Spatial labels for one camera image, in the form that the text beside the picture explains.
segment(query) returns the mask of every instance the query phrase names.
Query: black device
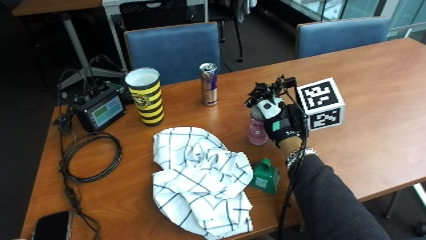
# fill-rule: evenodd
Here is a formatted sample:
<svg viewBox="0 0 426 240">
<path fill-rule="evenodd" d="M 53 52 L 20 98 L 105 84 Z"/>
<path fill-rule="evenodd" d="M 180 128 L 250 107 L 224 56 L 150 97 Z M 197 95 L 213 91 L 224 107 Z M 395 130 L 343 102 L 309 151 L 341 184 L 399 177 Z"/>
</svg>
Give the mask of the black device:
<svg viewBox="0 0 426 240">
<path fill-rule="evenodd" d="M 106 83 L 99 91 L 95 97 L 77 97 L 71 105 L 81 126 L 88 132 L 101 131 L 125 114 L 120 96 L 124 88 Z"/>
<path fill-rule="evenodd" d="M 32 233 L 32 240 L 69 240 L 72 213 L 63 211 L 43 216 Z"/>
<path fill-rule="evenodd" d="M 293 98 L 289 95 L 289 89 L 293 88 L 294 90 L 294 97 Z M 308 137 L 308 128 L 305 126 L 305 119 L 306 114 L 302 109 L 300 95 L 297 92 L 297 81 L 294 77 L 285 78 L 284 75 L 281 75 L 276 82 L 272 84 L 266 83 L 256 83 L 256 87 L 253 91 L 248 94 L 249 98 L 245 101 L 245 106 L 248 108 L 253 107 L 260 99 L 269 99 L 273 101 L 273 97 L 281 97 L 282 95 L 286 95 L 290 97 L 293 103 L 285 104 L 286 113 L 288 113 L 288 119 L 289 124 L 292 126 L 292 129 L 298 133 L 298 135 L 304 138 Z"/>
</svg>

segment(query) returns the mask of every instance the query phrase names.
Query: striped cup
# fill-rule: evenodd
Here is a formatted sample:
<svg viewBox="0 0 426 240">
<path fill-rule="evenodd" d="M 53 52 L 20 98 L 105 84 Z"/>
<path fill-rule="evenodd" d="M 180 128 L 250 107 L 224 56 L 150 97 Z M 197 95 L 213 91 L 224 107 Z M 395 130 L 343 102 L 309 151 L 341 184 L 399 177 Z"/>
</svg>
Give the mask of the striped cup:
<svg viewBox="0 0 426 240">
<path fill-rule="evenodd" d="M 153 68 L 138 68 L 125 76 L 134 106 L 146 126 L 157 126 L 164 119 L 160 73 Z"/>
</svg>

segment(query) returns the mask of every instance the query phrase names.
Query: white box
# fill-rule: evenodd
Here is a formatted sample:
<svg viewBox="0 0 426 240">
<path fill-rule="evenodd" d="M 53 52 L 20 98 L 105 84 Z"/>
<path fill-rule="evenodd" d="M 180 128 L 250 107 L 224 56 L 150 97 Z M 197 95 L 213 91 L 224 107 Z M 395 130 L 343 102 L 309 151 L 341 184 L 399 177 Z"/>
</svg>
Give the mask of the white box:
<svg viewBox="0 0 426 240">
<path fill-rule="evenodd" d="M 310 131 L 343 123 L 345 102 L 333 78 L 297 87 L 297 92 Z"/>
</svg>

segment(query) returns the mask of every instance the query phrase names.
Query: cable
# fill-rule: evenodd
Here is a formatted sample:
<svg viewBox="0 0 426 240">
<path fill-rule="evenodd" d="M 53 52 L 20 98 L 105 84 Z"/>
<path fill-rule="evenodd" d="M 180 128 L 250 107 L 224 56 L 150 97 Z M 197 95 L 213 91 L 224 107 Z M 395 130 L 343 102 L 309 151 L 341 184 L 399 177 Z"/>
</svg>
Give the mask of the cable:
<svg viewBox="0 0 426 240">
<path fill-rule="evenodd" d="M 99 54 L 89 61 L 89 70 L 91 70 L 92 77 L 93 77 L 92 64 L 95 61 L 99 62 L 99 60 L 104 60 L 105 62 L 108 62 L 112 66 L 114 66 L 114 68 L 120 72 L 122 72 L 126 75 L 128 72 L 104 54 Z M 93 80 L 92 88 L 96 89 L 96 80 Z"/>
<path fill-rule="evenodd" d="M 116 167 L 121 161 L 122 147 L 121 147 L 121 143 L 120 143 L 118 139 L 113 135 L 110 135 L 109 133 L 92 132 L 92 133 L 84 134 L 83 136 L 76 138 L 75 133 L 71 131 L 71 124 L 72 124 L 72 117 L 73 117 L 72 107 L 68 106 L 67 113 L 63 114 L 63 112 L 61 112 L 61 83 L 63 83 L 64 76 L 69 72 L 79 73 L 81 78 L 84 79 L 85 84 L 88 85 L 88 81 L 87 81 L 85 77 L 81 75 L 80 71 L 77 71 L 75 69 L 67 69 L 63 72 L 61 77 L 60 77 L 60 81 L 59 81 L 59 90 L 57 90 L 59 118 L 53 122 L 53 124 L 59 125 L 59 132 L 60 132 L 60 151 L 61 151 L 60 173 L 63 175 L 63 180 L 64 180 L 64 193 L 65 193 L 65 196 L 69 200 L 71 206 L 75 209 L 76 214 L 84 220 L 87 226 L 95 232 L 93 240 L 99 240 L 101 225 L 95 220 L 95 218 L 92 218 L 89 215 L 87 215 L 83 212 L 83 209 L 80 206 L 80 198 L 79 198 L 79 196 L 81 195 L 79 184 L 85 183 L 85 182 L 97 181 L 99 179 L 104 178 L 116 169 Z M 73 141 L 68 145 L 67 149 L 64 149 L 64 139 L 63 138 L 69 133 L 73 133 Z M 87 177 L 87 178 L 76 177 L 69 171 L 69 164 L 71 164 L 71 160 L 72 160 L 75 154 L 89 143 L 92 143 L 96 140 L 104 140 L 104 139 L 110 140 L 116 146 L 116 155 L 114 155 L 112 163 L 109 164 L 106 169 L 104 169 L 99 174 L 96 174 L 91 177 Z M 73 188 L 71 187 L 69 182 L 73 182 L 77 184 L 79 195 L 76 194 Z"/>
<path fill-rule="evenodd" d="M 306 113 L 305 113 L 304 109 L 301 108 L 301 106 L 297 104 L 297 101 L 294 101 L 293 97 L 290 96 L 290 94 L 288 93 L 286 90 L 281 95 L 284 95 L 284 94 L 290 98 L 290 100 L 296 104 L 296 107 L 298 108 L 298 110 L 302 113 L 302 117 L 301 118 L 302 118 L 302 122 L 304 122 L 304 129 L 302 129 L 304 130 L 304 134 L 302 134 L 302 143 L 301 143 L 301 147 L 300 147 L 301 151 L 298 151 L 297 161 L 294 163 L 294 172 L 293 172 L 293 175 L 292 175 L 292 178 L 290 178 L 289 187 L 288 187 L 288 191 L 286 191 L 286 195 L 285 195 L 285 199 L 284 199 L 284 205 L 282 205 L 281 214 L 280 214 L 278 235 L 277 235 L 277 238 L 280 240 L 282 239 L 282 230 L 284 230 L 284 221 L 285 221 L 286 210 L 288 210 L 288 208 L 292 207 L 290 197 L 292 197 L 294 186 L 297 184 L 297 178 L 298 178 L 298 175 L 300 175 L 300 169 L 301 169 L 301 166 L 302 166 L 305 150 L 306 150 L 306 145 L 308 145 Z"/>
<path fill-rule="evenodd" d="M 76 177 L 69 172 L 69 163 L 76 155 L 76 153 L 80 151 L 80 149 L 87 146 L 89 143 L 92 143 L 96 140 L 106 139 L 110 140 L 116 145 L 116 156 L 113 158 L 113 161 L 110 162 L 109 166 L 96 175 L 85 178 Z M 85 183 L 85 182 L 95 182 L 104 178 L 118 166 L 120 160 L 122 156 L 122 148 L 118 139 L 112 136 L 109 133 L 105 132 L 92 132 L 83 136 L 80 136 L 76 141 L 73 141 L 67 149 L 63 151 L 63 159 L 60 161 L 60 170 L 64 177 L 71 178 L 77 183 Z"/>
<path fill-rule="evenodd" d="M 101 171 L 99 174 L 87 177 L 87 178 L 80 178 L 76 177 L 71 171 L 69 171 L 69 164 L 71 164 L 71 160 L 75 156 L 75 154 L 79 152 L 79 150 L 87 146 L 89 143 L 92 143 L 96 140 L 110 140 L 114 145 L 116 145 L 116 155 L 113 158 L 112 163 L 109 164 L 109 166 L 106 167 L 106 169 L 104 171 Z M 95 237 L 93 239 L 97 240 L 100 239 L 100 230 L 101 230 L 101 225 L 99 224 L 99 222 L 95 220 L 95 218 L 92 218 L 89 215 L 87 215 L 83 212 L 83 209 L 80 207 L 80 199 L 77 197 L 77 194 L 73 190 L 73 188 L 69 186 L 68 182 L 75 182 L 79 186 L 80 183 L 87 183 L 87 182 L 93 182 L 100 180 L 101 178 L 104 178 L 117 167 L 120 161 L 121 161 L 121 156 L 122 156 L 122 147 L 120 144 L 118 139 L 112 136 L 109 133 L 105 132 L 92 132 L 88 133 L 83 136 L 80 136 L 67 147 L 67 149 L 63 149 L 63 140 L 61 140 L 61 152 L 63 152 L 63 159 L 60 161 L 60 172 L 64 178 L 64 192 L 65 192 L 65 196 L 69 200 L 71 206 L 75 209 L 76 214 L 83 218 L 85 224 L 88 225 L 88 227 L 92 229 L 92 231 L 95 232 Z"/>
</svg>

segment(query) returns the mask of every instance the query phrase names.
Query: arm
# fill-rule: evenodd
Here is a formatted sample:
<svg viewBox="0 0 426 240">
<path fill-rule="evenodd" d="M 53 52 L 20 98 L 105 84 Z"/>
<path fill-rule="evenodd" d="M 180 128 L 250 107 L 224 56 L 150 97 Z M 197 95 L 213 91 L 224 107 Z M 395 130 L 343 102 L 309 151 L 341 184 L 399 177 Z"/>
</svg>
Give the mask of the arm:
<svg viewBox="0 0 426 240">
<path fill-rule="evenodd" d="M 284 155 L 297 150 L 301 139 L 280 141 Z M 294 195 L 306 229 L 313 239 L 390 239 L 373 215 L 357 200 L 350 189 L 317 155 L 304 159 L 294 185 Z M 289 169 L 289 178 L 294 169 Z"/>
</svg>

